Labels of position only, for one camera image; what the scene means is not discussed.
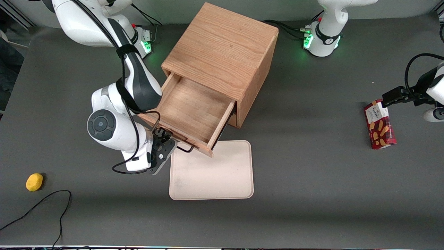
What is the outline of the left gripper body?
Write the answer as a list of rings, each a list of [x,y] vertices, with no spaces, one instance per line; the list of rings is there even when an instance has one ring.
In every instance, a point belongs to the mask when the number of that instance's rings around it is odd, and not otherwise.
[[[415,85],[415,91],[430,100],[443,104],[444,62],[420,76]]]

